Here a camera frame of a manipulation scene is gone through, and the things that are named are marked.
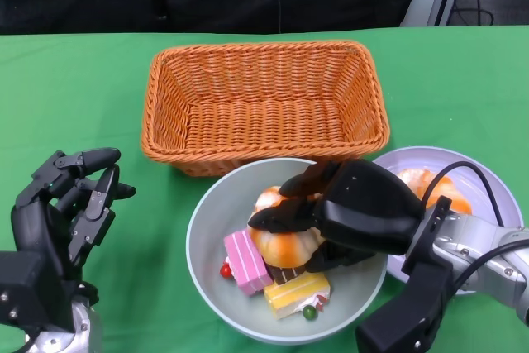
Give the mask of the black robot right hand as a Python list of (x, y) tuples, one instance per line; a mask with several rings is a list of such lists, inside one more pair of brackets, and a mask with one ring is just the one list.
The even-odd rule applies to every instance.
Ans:
[(249, 224), (273, 233), (318, 229), (323, 247), (304, 265), (312, 273), (376, 253), (405, 254), (425, 213), (421, 199), (398, 176), (362, 159), (310, 165), (279, 192), (284, 201), (257, 212)]

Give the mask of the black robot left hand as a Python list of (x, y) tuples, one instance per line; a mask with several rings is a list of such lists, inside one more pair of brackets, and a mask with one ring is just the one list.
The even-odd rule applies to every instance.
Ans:
[(120, 158), (111, 147), (56, 151), (16, 198), (11, 220), (17, 249), (41, 253), (62, 280), (81, 280), (90, 251), (115, 219), (112, 203), (136, 194), (119, 181)]

